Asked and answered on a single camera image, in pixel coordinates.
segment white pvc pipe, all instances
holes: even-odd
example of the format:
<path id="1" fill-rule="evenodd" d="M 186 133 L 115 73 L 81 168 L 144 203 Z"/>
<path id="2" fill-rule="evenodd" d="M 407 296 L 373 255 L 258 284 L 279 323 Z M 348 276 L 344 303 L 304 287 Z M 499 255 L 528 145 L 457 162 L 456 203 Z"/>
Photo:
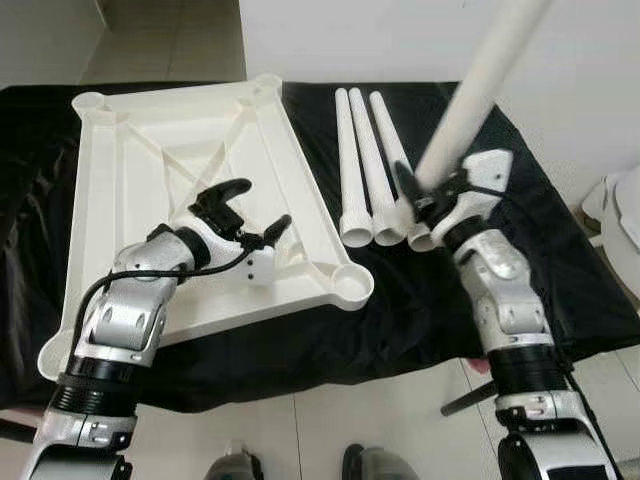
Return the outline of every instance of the white pvc pipe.
<path id="1" fill-rule="evenodd" d="M 387 157 L 389 168 L 391 169 L 391 177 L 393 183 L 396 186 L 398 192 L 398 200 L 396 200 L 396 210 L 398 217 L 407 231 L 407 242 L 409 247 L 415 252 L 426 252 L 435 248 L 434 243 L 431 241 L 431 232 L 424 223 L 416 223 L 413 219 L 413 212 L 411 206 L 406 197 L 402 193 L 398 177 L 396 176 L 395 163 L 400 162 L 409 171 L 413 171 L 407 155 L 404 152 L 398 132 L 393 126 L 393 121 L 387 110 L 387 106 L 384 103 L 384 99 L 380 92 L 373 92 L 369 95 L 371 102 L 371 108 L 373 109 L 373 115 L 376 119 L 376 125 L 378 126 L 378 132 L 382 139 L 382 145 L 384 147 L 384 153 Z"/>
<path id="2" fill-rule="evenodd" d="M 357 88 L 349 90 L 349 100 L 351 101 L 362 166 L 369 190 L 369 202 L 373 214 L 373 235 L 378 245 L 396 245 L 404 239 L 406 232 L 403 231 L 396 213 L 389 180 L 384 171 L 382 158 L 360 90 Z"/>
<path id="3" fill-rule="evenodd" d="M 347 247 L 364 247 L 373 239 L 373 226 L 364 199 L 364 187 L 360 175 L 360 161 L 358 160 L 356 137 L 349 109 L 349 97 L 344 88 L 336 90 L 336 120 L 340 154 L 340 189 L 342 191 L 340 238 Z"/>
<path id="4" fill-rule="evenodd" d="M 416 167 L 416 177 L 424 188 L 437 187 L 466 153 L 550 3 L 505 0 Z"/>

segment black cable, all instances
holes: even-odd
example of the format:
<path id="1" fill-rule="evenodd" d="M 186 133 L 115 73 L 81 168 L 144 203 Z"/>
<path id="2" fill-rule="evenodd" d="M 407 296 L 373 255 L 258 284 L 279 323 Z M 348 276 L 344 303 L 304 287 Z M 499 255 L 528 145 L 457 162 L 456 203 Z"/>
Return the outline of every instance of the black cable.
<path id="1" fill-rule="evenodd" d="M 216 273 L 222 273 L 226 270 L 229 270 L 230 268 L 235 267 L 245 258 L 247 258 L 249 254 L 254 250 L 255 248 L 246 248 L 236 258 L 218 267 L 203 268 L 201 270 L 127 270 L 125 272 L 109 273 L 108 275 L 99 278 L 89 288 L 87 288 L 84 295 L 82 296 L 80 305 L 78 306 L 78 313 L 76 314 L 75 325 L 73 327 L 73 340 L 71 342 L 71 355 L 69 355 L 69 359 L 72 358 L 73 352 L 75 351 L 78 341 L 80 340 L 82 327 L 84 326 L 84 317 L 86 315 L 89 303 L 91 302 L 91 299 L 96 294 L 96 292 L 105 285 L 108 285 L 114 280 L 120 280 L 122 278 L 191 278 L 214 275 Z"/>
<path id="2" fill-rule="evenodd" d="M 520 204 L 520 202 L 518 202 L 515 198 L 513 198 L 511 195 L 505 193 L 505 192 L 500 192 L 498 190 L 492 190 L 490 188 L 484 188 L 484 187 L 476 187 L 474 185 L 471 185 L 468 190 L 473 191 L 473 192 L 478 192 L 478 193 L 484 193 L 485 195 L 491 195 L 494 197 L 499 197 L 501 199 L 504 199 L 506 201 L 508 201 L 511 205 L 513 205 L 514 207 L 516 207 L 516 209 L 531 223 L 531 225 L 533 225 L 533 227 L 536 229 L 537 232 L 539 232 L 540 237 L 542 239 L 542 242 L 547 246 L 547 253 L 549 258 L 547 259 L 547 284 L 549 287 L 549 295 L 547 298 L 547 308 L 549 310 L 550 315 L 554 315 L 554 296 L 555 296 L 555 282 L 554 282 L 554 276 L 552 273 L 553 270 L 553 262 L 552 257 L 553 257 L 553 251 L 551 250 L 551 248 L 548 245 L 548 242 L 546 240 L 546 237 L 544 235 L 544 231 L 542 230 L 542 228 L 540 228 L 540 225 L 538 224 L 538 222 L 536 221 L 535 218 L 533 218 L 533 216 L 527 211 L 526 208 L 524 208 L 522 206 L 522 204 Z M 591 422 L 591 424 L 593 425 L 593 429 L 596 432 L 596 435 L 598 436 L 598 438 L 600 439 L 600 443 L 602 444 L 602 448 L 605 451 L 605 454 L 607 455 L 607 458 L 609 458 L 609 461 L 611 462 L 611 465 L 613 466 L 613 469 L 615 470 L 616 476 L 618 477 L 618 479 L 620 480 L 624 480 L 624 478 L 622 477 L 622 474 L 620 473 L 620 470 L 618 469 L 618 465 L 615 462 L 615 459 L 613 458 L 613 454 L 611 453 L 611 450 L 609 449 L 609 444 L 607 443 L 607 440 L 604 437 L 604 434 L 602 433 L 602 430 L 600 429 L 600 425 L 598 424 L 598 418 L 596 417 L 595 412 L 593 411 L 593 409 L 591 408 L 591 405 L 589 405 L 589 402 L 587 400 L 586 395 L 584 394 L 584 392 L 582 391 L 582 388 L 580 388 L 580 385 L 578 385 L 578 382 L 576 381 L 575 377 L 573 376 L 573 363 L 571 362 L 571 360 L 569 359 L 568 355 L 566 354 L 566 352 L 564 351 L 564 348 L 562 347 L 562 344 L 560 343 L 556 332 L 554 332 L 553 329 L 551 329 L 551 336 L 553 337 L 553 341 L 555 343 L 556 346 L 556 351 L 558 353 L 558 357 L 560 359 L 560 366 L 563 369 L 563 373 L 565 375 L 565 377 L 567 378 L 567 381 L 569 382 L 569 385 L 571 386 L 571 388 L 578 393 L 578 396 L 580 397 L 580 399 L 582 400 L 582 404 L 584 405 L 584 409 L 585 409 L 585 413 L 587 414 L 587 418 L 589 418 L 589 421 Z"/>

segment robotic hand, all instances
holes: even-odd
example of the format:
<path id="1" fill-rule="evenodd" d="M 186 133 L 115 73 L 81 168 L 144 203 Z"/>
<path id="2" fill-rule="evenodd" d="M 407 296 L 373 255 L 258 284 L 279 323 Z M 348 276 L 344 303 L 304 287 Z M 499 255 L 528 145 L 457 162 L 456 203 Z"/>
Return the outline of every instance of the robotic hand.
<path id="1" fill-rule="evenodd" d="M 498 390 L 496 416 L 509 430 L 498 449 L 502 478 L 614 480 L 597 424 L 559 361 L 527 260 L 486 223 L 506 189 L 511 159 L 504 150 L 470 155 L 430 192 L 400 162 L 395 166 L 416 221 L 453 254 L 471 298 Z"/>
<path id="2" fill-rule="evenodd" d="M 249 188 L 249 180 L 236 179 L 203 191 L 189 207 L 192 215 L 171 227 L 160 225 L 146 242 L 122 250 L 112 273 L 89 288 L 76 319 L 72 353 L 22 479 L 130 478 L 131 464 L 118 452 L 131 443 L 142 379 L 153 363 L 176 287 L 189 277 L 227 270 L 252 284 L 272 281 L 273 247 L 291 217 L 282 216 L 262 235 L 243 232 L 243 219 L 226 202 Z"/>

